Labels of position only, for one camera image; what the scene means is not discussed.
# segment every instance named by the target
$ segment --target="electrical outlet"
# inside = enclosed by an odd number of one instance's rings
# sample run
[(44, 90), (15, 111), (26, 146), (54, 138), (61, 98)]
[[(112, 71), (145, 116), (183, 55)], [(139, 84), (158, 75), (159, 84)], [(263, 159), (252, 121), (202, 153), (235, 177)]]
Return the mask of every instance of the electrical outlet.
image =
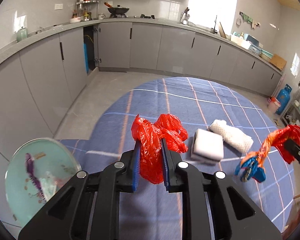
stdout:
[(55, 10), (62, 10), (63, 9), (63, 3), (56, 3), (54, 5)]

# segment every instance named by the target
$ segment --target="black cabinet handle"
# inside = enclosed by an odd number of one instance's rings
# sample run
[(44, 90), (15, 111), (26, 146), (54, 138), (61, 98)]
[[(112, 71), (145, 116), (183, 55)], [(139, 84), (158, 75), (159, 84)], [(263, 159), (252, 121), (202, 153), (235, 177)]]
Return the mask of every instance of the black cabinet handle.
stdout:
[(62, 42), (60, 42), (60, 51), (61, 51), (62, 60), (65, 60), (65, 57), (63, 56)]

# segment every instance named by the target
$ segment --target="white bucket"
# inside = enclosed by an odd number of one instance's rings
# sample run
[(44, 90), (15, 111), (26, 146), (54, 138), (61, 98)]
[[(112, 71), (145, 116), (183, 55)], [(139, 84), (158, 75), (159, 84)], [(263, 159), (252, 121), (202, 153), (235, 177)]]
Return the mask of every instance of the white bucket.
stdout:
[(278, 110), (280, 106), (281, 103), (276, 98), (271, 98), (271, 101), (268, 105), (268, 109), (272, 114), (275, 114), (275, 112)]

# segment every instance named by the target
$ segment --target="plaid tablecloth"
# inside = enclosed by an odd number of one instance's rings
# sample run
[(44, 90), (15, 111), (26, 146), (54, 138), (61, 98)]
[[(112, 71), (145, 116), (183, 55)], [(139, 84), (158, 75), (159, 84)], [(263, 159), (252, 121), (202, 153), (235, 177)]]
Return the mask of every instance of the plaid tablecloth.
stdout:
[[(189, 133), (187, 145), (198, 128), (207, 129), (215, 120), (226, 120), (252, 137), (251, 151), (257, 151), (266, 136), (276, 130), (274, 123), (258, 106), (239, 93), (207, 80), (177, 77), (145, 83), (116, 101), (99, 119), (91, 138), (61, 140), (82, 169), (89, 173), (103, 170), (117, 161), (121, 153), (134, 148), (131, 125), (137, 114), (155, 122), (160, 114), (180, 118)], [(266, 181), (240, 182), (234, 169), (241, 154), (224, 143), (224, 159), (215, 166), (199, 164), (182, 154), (183, 160), (200, 171), (222, 170), (242, 187), (270, 220), (283, 231), (293, 200), (293, 166), (288, 165), (273, 148), (265, 161)], [(162, 184), (153, 185), (140, 178), (134, 194), (120, 196), (120, 239), (181, 239), (182, 197), (169, 194)]]

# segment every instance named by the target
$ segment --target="table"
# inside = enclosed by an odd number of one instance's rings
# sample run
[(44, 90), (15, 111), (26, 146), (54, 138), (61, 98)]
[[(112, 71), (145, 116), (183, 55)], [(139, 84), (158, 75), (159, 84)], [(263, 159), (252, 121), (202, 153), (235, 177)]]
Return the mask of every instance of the table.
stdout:
[[(137, 114), (155, 122), (160, 114), (179, 117), (189, 133), (185, 143), (190, 146), (198, 128), (207, 129), (215, 120), (240, 128), (252, 137), (251, 151), (257, 151), (266, 136), (276, 130), (274, 123), (260, 108), (239, 93), (215, 82), (176, 77), (154, 80), (128, 92), (101, 116), (85, 140), (61, 140), (82, 168), (89, 173), (103, 170), (117, 161), (121, 153), (134, 148), (131, 125)], [(190, 159), (200, 171), (213, 174), (222, 170), (241, 187), (263, 210), (280, 231), (288, 219), (294, 191), (293, 166), (288, 165), (273, 147), (265, 161), (266, 181), (240, 182), (234, 170), (242, 154), (224, 143), (224, 159), (207, 166)], [(182, 197), (169, 194), (163, 183), (153, 185), (140, 177), (134, 194), (120, 195), (120, 239), (181, 239)]]

